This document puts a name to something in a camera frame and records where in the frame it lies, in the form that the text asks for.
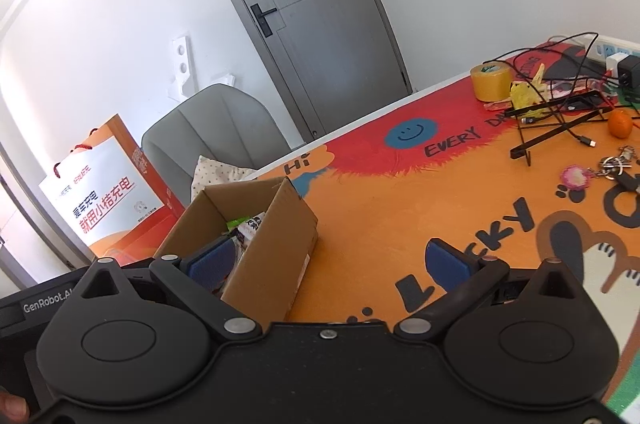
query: door handle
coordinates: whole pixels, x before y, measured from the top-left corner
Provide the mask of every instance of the door handle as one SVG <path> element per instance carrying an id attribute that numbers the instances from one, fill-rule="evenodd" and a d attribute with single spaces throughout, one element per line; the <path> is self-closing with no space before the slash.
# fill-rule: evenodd
<path id="1" fill-rule="evenodd" d="M 277 12 L 277 11 L 278 11 L 277 8 L 273 8 L 273 9 L 265 10 L 264 12 L 262 12 L 262 10 L 260 9 L 260 5 L 258 3 L 256 3 L 255 5 L 251 5 L 251 12 L 254 13 L 255 20 L 258 21 L 258 26 L 260 26 L 260 29 L 262 30 L 262 34 L 266 38 L 268 38 L 269 36 L 273 36 L 273 32 L 271 31 L 271 27 L 269 26 L 269 23 L 267 23 L 267 20 L 264 17 L 268 16 L 269 14 L 273 14 L 274 12 Z"/>

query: tape roll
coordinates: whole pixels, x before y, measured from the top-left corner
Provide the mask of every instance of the tape roll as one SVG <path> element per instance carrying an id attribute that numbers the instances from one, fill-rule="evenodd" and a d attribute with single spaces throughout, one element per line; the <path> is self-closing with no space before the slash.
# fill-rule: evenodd
<path id="1" fill-rule="evenodd" d="M 503 62 L 480 64 L 471 70 L 476 99 L 482 102 L 504 100 L 509 96 L 513 70 Z"/>

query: triangular cutout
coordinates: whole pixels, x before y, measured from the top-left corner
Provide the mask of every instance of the triangular cutout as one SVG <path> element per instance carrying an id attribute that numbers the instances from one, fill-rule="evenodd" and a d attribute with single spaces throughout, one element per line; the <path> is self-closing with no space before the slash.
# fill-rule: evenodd
<path id="1" fill-rule="evenodd" d="M 540 289 L 543 296 L 551 296 L 554 298 L 574 299 L 574 293 L 571 287 L 564 281 L 561 273 L 554 271 L 546 275 L 545 282 Z"/>
<path id="2" fill-rule="evenodd" d="M 101 298 L 118 294 L 116 283 L 107 270 L 101 270 L 95 275 L 91 285 L 82 293 L 84 299 Z"/>

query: orange fruit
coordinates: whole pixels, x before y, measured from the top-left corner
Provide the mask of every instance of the orange fruit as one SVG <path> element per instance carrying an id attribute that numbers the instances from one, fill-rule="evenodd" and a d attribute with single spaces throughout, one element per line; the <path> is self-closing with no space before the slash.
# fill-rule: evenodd
<path id="1" fill-rule="evenodd" d="M 615 109 L 609 114 L 607 127 L 609 128 L 609 133 L 614 137 L 625 139 L 631 134 L 634 123 L 631 120 L 631 115 L 625 110 Z"/>

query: chair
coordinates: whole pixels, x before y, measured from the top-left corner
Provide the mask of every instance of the chair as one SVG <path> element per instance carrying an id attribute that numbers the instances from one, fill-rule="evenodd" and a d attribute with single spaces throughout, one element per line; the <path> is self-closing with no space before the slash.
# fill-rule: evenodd
<path id="1" fill-rule="evenodd" d="M 142 150 L 184 205 L 200 155 L 260 169 L 290 152 L 267 109 L 225 84 L 206 87 L 162 117 L 142 136 Z"/>

